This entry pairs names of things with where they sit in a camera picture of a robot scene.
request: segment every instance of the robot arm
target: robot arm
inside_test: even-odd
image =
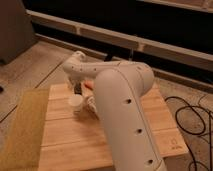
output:
[[[76,52],[64,63],[75,81],[95,78],[94,97],[117,171],[166,171],[140,97],[152,87],[149,66],[137,62],[85,63]]]

